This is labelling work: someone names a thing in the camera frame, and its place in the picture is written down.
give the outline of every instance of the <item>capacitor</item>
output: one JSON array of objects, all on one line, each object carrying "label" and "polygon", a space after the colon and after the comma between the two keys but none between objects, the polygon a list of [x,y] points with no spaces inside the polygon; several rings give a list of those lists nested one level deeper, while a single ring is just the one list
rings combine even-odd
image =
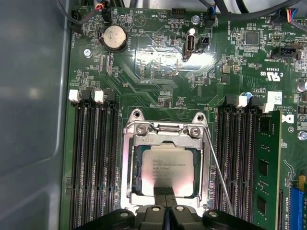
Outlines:
[{"label": "capacitor", "polygon": [[300,83],[298,83],[297,90],[300,92],[307,91],[307,81],[301,81]]},{"label": "capacitor", "polygon": [[108,26],[99,32],[99,41],[110,52],[123,51],[128,44],[128,35],[119,25]]},{"label": "capacitor", "polygon": [[248,100],[253,96],[251,92],[246,92],[245,96],[248,98]]}]

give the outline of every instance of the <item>black ram slot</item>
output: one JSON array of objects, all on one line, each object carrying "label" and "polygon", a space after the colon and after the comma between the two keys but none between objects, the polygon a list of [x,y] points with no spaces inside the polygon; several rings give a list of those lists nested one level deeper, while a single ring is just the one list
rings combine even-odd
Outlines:
[{"label": "black ram slot", "polygon": [[105,139],[106,139],[106,115],[107,110],[104,108],[99,109],[98,111],[98,122],[97,122],[97,162],[96,162],[96,186],[97,186],[97,192],[96,192],[96,208],[95,208],[95,217],[98,218],[104,214],[105,212],[105,202],[106,197],[104,190],[106,189],[105,185],[105,175],[106,175],[106,155],[104,153],[105,148]]},{"label": "black ram slot", "polygon": [[72,172],[71,172],[71,212],[70,212],[70,229],[77,227],[78,220],[78,191],[79,175],[80,175],[80,157],[81,157],[81,142],[83,128],[83,109],[76,107],[75,112],[75,130],[74,130],[74,145],[72,153]]},{"label": "black ram slot", "polygon": [[[252,221],[255,145],[255,110],[219,107],[216,155],[234,215]],[[224,191],[216,175],[216,209],[228,212]]]},{"label": "black ram slot", "polygon": [[95,108],[88,108],[87,139],[84,141],[83,224],[90,221],[91,182],[95,131]]},{"label": "black ram slot", "polygon": [[117,164],[117,136],[118,136],[118,113],[116,109],[110,108],[108,110],[108,193],[107,193],[107,211],[114,211],[114,188],[116,178],[116,164]]}]

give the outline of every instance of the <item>chip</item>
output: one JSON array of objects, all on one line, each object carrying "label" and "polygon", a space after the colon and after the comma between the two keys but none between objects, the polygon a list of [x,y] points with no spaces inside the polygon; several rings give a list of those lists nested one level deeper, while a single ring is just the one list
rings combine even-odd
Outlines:
[{"label": "chip", "polygon": [[154,187],[173,187],[177,197],[193,194],[193,153],[173,144],[152,146],[142,157],[142,193],[154,195]]},{"label": "chip", "polygon": [[246,45],[258,45],[259,44],[259,33],[254,31],[246,32]]},{"label": "chip", "polygon": [[262,175],[268,176],[268,167],[269,167],[268,162],[266,162],[266,161],[264,161],[264,160],[260,160],[260,161],[259,161],[258,169],[259,169],[259,172],[260,172]]},{"label": "chip", "polygon": [[223,73],[230,73],[230,71],[231,71],[231,66],[223,65],[223,67],[222,67],[222,72]]},{"label": "chip", "polygon": [[221,77],[221,82],[229,83],[229,82],[230,82],[230,76],[228,76],[228,75],[223,75],[223,76]]},{"label": "chip", "polygon": [[257,209],[264,215],[267,212],[267,202],[259,196],[257,197]]}]

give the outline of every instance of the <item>ram slot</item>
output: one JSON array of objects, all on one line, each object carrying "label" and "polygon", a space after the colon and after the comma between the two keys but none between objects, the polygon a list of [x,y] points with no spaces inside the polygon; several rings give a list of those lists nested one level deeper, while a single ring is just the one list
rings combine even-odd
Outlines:
[{"label": "ram slot", "polygon": [[71,173],[71,211],[70,211],[70,229],[76,228],[78,225],[78,194],[80,190],[80,162],[82,148],[82,129],[83,129],[83,108],[76,107],[75,112],[75,130],[73,140],[72,155],[72,173]]},{"label": "ram slot", "polygon": [[116,183],[117,165],[117,136],[118,136],[118,113],[115,108],[109,108],[107,113],[107,138],[106,155],[108,156],[108,177],[107,177],[107,212],[114,211],[114,188]]},{"label": "ram slot", "polygon": [[[220,113],[220,121],[218,124],[217,135],[217,159],[223,175],[223,179],[227,178],[227,158],[228,158],[228,143],[230,133],[230,114]],[[220,182],[220,178],[216,175],[216,184],[218,185],[215,191],[216,208],[222,211],[227,211],[227,205],[225,203],[224,191]]]},{"label": "ram slot", "polygon": [[239,144],[240,144],[240,114],[232,113],[233,116],[233,134],[232,134],[232,141],[231,141],[231,151],[232,151],[232,159],[230,164],[232,165],[232,171],[230,175],[231,179],[231,190],[229,191],[229,198],[230,202],[233,206],[234,214],[237,213],[238,209],[238,202],[237,202],[237,194],[238,194],[238,169],[239,169]]},{"label": "ram slot", "polygon": [[83,223],[90,221],[92,165],[94,150],[95,109],[88,108],[87,136],[84,140],[84,186],[83,186]]},{"label": "ram slot", "polygon": [[95,193],[95,209],[94,218],[98,218],[106,214],[106,155],[104,153],[105,148],[105,138],[106,138],[106,115],[107,110],[104,108],[99,108],[96,111],[98,114],[98,121],[96,121],[96,193]]},{"label": "ram slot", "polygon": [[252,201],[253,201],[253,189],[254,189],[254,162],[255,162],[255,135],[256,135],[256,114],[255,112],[251,111],[248,114],[248,164],[246,165],[247,174],[246,180],[248,181],[247,184],[247,208],[246,208],[246,215],[245,220],[248,222],[252,221],[253,213],[252,213]]}]

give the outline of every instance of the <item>white slot latch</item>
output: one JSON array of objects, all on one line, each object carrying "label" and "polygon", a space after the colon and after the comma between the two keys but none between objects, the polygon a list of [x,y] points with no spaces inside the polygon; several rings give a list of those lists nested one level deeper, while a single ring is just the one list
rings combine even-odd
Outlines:
[{"label": "white slot latch", "polygon": [[105,95],[102,90],[95,91],[94,100],[98,104],[103,104],[105,102]]},{"label": "white slot latch", "polygon": [[235,106],[237,109],[246,107],[248,104],[248,97],[247,96],[238,96]]},{"label": "white slot latch", "polygon": [[68,99],[72,102],[80,102],[79,90],[69,90]]}]

